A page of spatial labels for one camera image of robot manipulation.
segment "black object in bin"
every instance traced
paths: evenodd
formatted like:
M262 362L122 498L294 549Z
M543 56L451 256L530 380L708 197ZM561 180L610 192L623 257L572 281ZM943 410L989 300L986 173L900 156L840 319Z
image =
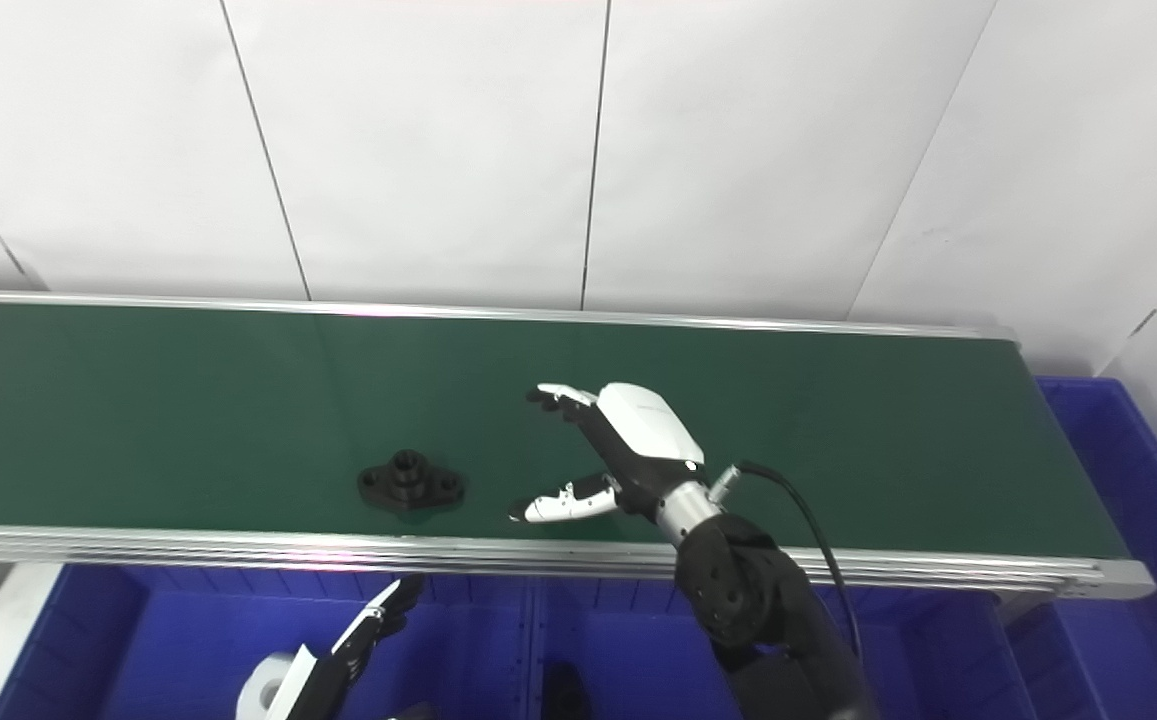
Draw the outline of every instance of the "black object in bin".
M367 468L358 477L360 497L388 510L418 510L463 500L462 475L433 465L415 450L400 450L385 465Z

